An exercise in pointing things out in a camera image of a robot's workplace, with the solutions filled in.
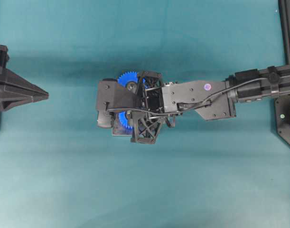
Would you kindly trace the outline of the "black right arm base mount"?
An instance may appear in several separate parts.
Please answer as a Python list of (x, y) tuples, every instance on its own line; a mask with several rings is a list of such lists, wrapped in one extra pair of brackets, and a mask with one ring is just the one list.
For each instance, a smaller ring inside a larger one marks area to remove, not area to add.
[(290, 146), (290, 94), (274, 101), (278, 135)]

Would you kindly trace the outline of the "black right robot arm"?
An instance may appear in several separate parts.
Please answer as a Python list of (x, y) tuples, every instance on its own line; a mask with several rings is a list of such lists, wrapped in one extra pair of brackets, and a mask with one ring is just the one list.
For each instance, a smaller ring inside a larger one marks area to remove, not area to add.
[(131, 113), (133, 143), (154, 144), (163, 124), (175, 126), (175, 117), (194, 110), (203, 119), (236, 117), (235, 104), (271, 98), (276, 130), (290, 145), (290, 65), (237, 72), (224, 81), (197, 80), (156, 86), (156, 79), (141, 75), (137, 94), (142, 108)]

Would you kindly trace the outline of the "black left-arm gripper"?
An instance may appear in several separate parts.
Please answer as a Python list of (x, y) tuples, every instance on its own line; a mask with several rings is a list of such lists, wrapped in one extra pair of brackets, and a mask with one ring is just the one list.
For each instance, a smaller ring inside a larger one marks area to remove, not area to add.
[(7, 46), (0, 45), (0, 122), (1, 112), (49, 98), (45, 90), (5, 69), (8, 60)]

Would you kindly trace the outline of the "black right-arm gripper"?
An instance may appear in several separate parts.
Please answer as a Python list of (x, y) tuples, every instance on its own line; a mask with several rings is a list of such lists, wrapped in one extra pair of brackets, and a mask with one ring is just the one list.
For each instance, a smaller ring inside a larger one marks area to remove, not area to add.
[(137, 74), (135, 94), (140, 103), (131, 110), (132, 143), (154, 144), (164, 124), (175, 127), (176, 114), (166, 114), (162, 97), (161, 73), (141, 71)]

